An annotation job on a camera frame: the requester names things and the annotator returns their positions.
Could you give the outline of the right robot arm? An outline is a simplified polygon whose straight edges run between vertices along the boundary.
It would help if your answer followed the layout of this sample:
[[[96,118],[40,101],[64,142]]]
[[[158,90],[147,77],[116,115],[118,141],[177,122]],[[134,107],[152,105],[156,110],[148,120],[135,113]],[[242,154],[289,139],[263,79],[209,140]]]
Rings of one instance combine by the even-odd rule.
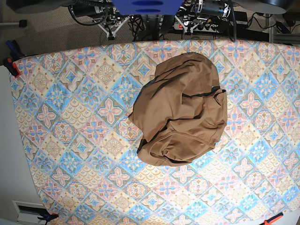
[[[68,7],[73,20],[82,26],[98,26],[108,40],[114,40],[131,16],[122,15],[110,0],[74,0]]]

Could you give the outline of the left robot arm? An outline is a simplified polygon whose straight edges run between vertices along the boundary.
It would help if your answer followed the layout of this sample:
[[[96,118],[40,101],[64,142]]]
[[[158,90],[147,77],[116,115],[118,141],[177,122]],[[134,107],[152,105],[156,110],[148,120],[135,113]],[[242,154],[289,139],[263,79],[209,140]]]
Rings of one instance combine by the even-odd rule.
[[[173,28],[184,34],[223,33],[229,26],[230,5],[223,0],[185,0],[180,6]]]

